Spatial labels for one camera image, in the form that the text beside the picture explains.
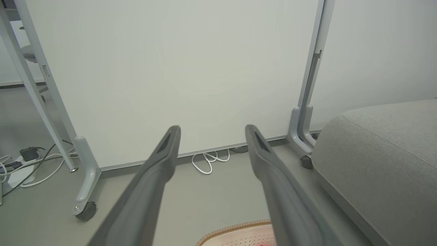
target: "gray floor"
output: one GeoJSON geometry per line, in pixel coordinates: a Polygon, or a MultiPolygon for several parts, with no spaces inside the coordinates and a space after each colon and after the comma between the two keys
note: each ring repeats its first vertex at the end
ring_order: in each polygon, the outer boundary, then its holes
{"type": "MultiPolygon", "coordinates": [[[[291,144],[285,141],[274,144],[275,152],[326,214],[345,245],[369,245],[355,225],[318,186],[312,171],[300,167],[300,154],[291,144]]],[[[208,165],[201,159],[199,156],[196,163],[206,169],[208,165]]],[[[228,162],[213,163],[211,175],[199,173],[189,158],[179,161],[181,164],[164,190],[155,246],[195,245],[214,230],[269,218],[262,186],[253,174],[247,153],[232,154],[228,162]]],[[[37,179],[50,173],[57,163],[44,165],[37,179]]],[[[83,173],[80,171],[68,173],[64,166],[46,182],[14,191],[4,197],[0,206],[0,245],[86,245],[136,170],[138,167],[102,174],[92,199],[96,201],[98,211],[88,222],[78,221],[69,214],[82,184],[83,173]]]]}

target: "brown woven rim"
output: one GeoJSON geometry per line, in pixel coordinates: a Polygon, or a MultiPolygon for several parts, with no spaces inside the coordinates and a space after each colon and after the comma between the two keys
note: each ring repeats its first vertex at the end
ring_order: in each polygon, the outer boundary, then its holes
{"type": "Polygon", "coordinates": [[[234,232],[234,231],[241,230],[241,229],[246,229],[246,228],[260,226],[260,225],[270,225],[270,224],[271,224],[270,220],[255,220],[255,221],[251,221],[251,222],[247,222],[247,223],[243,223],[243,224],[228,226],[226,228],[223,228],[223,229],[220,229],[217,231],[213,231],[209,234],[206,234],[206,236],[204,236],[196,244],[196,246],[202,246],[206,241],[210,240],[211,238],[226,234],[228,232],[234,232]]]}

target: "basket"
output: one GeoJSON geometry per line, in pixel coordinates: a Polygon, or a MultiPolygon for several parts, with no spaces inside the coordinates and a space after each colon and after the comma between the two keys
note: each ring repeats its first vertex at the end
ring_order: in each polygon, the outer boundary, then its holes
{"type": "Polygon", "coordinates": [[[196,246],[276,246],[270,220],[229,226],[204,236],[196,246]]]}

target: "black caster wheel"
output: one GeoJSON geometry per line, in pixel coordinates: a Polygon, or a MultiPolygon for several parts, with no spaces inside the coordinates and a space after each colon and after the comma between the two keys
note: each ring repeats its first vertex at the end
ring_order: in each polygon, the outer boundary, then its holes
{"type": "Polygon", "coordinates": [[[82,221],[88,221],[96,214],[96,210],[97,205],[95,202],[87,202],[83,211],[76,215],[76,218],[82,221]]]}
{"type": "Polygon", "coordinates": [[[300,160],[303,168],[312,169],[312,161],[310,157],[304,155],[300,160]]]}

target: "white panel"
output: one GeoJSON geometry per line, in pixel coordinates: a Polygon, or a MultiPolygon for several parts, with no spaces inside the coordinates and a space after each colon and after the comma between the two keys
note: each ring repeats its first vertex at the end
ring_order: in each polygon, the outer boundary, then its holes
{"type": "Polygon", "coordinates": [[[337,0],[311,130],[350,109],[437,97],[437,1],[337,0]]]}
{"type": "MultiPolygon", "coordinates": [[[[26,32],[19,29],[23,26],[21,21],[11,21],[10,24],[14,30],[20,47],[28,46],[30,42],[26,36],[26,32]]],[[[43,82],[44,79],[38,64],[29,61],[27,61],[27,64],[36,82],[43,82]]],[[[9,57],[6,47],[3,44],[3,40],[0,39],[0,86],[22,83],[23,82],[21,81],[21,78],[18,75],[14,64],[12,63],[12,60],[9,57]]]]}
{"type": "Polygon", "coordinates": [[[317,0],[27,1],[78,135],[100,167],[287,134],[317,0]]]}

